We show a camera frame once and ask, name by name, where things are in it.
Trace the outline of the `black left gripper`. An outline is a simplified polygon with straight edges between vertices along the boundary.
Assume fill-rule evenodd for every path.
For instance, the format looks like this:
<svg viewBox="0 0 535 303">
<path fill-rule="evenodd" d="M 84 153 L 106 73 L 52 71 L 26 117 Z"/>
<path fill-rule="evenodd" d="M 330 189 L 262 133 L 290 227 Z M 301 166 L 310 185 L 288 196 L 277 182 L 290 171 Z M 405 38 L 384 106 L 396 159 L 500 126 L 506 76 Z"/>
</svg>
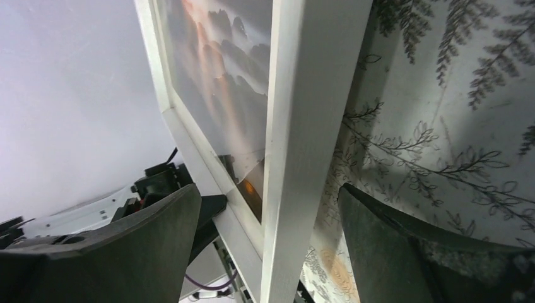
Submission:
<svg viewBox="0 0 535 303">
<path fill-rule="evenodd" d="M 180 188 L 192 184 L 193 180 L 184 164 L 162 163 L 144 170 L 145 176 L 138 179 L 131 187 L 132 193 L 139 195 L 135 202 L 125 202 L 115 212 L 112 221 L 117 221 L 174 193 Z M 203 196 L 196 233 L 190 253 L 189 262 L 193 262 L 206 246 L 212 243 L 219 233 L 213 218 L 226 209 L 225 195 Z"/>
</svg>

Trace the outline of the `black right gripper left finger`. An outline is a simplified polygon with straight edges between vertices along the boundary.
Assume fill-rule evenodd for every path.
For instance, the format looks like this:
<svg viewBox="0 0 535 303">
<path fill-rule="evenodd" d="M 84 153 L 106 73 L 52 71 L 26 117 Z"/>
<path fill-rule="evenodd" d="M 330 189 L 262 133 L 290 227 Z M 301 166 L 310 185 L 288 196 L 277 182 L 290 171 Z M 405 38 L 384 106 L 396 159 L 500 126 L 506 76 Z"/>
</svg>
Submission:
<svg viewBox="0 0 535 303">
<path fill-rule="evenodd" d="M 1 251 L 2 302 L 178 302 L 201 208 L 190 184 L 102 228 Z"/>
</svg>

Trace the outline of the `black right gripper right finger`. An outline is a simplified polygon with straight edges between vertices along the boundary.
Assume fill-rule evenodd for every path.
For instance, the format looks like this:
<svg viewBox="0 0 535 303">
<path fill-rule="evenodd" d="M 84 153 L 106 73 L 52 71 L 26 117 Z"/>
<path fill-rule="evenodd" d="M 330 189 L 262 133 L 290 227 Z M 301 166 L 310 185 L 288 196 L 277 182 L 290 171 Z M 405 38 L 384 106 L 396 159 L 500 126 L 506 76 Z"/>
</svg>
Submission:
<svg viewBox="0 0 535 303">
<path fill-rule="evenodd" d="M 473 239 L 351 184 L 338 207 L 362 302 L 533 302 L 534 250 Z"/>
</svg>

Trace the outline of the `white picture frame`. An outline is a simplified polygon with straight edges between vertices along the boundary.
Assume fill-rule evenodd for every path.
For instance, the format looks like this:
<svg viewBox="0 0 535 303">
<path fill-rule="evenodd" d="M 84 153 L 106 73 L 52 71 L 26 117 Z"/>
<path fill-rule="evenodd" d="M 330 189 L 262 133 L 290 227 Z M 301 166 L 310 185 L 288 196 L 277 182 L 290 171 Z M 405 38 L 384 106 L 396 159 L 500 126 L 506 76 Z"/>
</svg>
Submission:
<svg viewBox="0 0 535 303">
<path fill-rule="evenodd" d="M 136 1 L 163 120 L 254 302 L 292 302 L 350 91 L 370 1 L 275 1 L 262 218 L 256 219 L 173 89 L 163 1 Z"/>
</svg>

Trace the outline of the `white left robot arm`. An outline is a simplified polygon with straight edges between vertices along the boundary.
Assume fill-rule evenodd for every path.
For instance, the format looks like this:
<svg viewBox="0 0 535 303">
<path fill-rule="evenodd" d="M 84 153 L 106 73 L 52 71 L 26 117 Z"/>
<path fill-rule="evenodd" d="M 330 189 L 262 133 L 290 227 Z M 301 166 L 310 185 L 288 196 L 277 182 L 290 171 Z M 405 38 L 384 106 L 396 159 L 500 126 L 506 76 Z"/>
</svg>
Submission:
<svg viewBox="0 0 535 303">
<path fill-rule="evenodd" d="M 193 183 L 184 164 L 176 166 L 172 162 L 166 162 L 150 167 L 144 173 L 145 176 L 131 187 L 125 187 L 98 201 L 30 220 L 21 226 L 24 236 L 32 239 L 95 230 L 151 206 Z M 222 194 L 202 197 L 190 263 L 219 236 L 213 218 L 225 210 L 226 205 L 227 198 Z"/>
</svg>

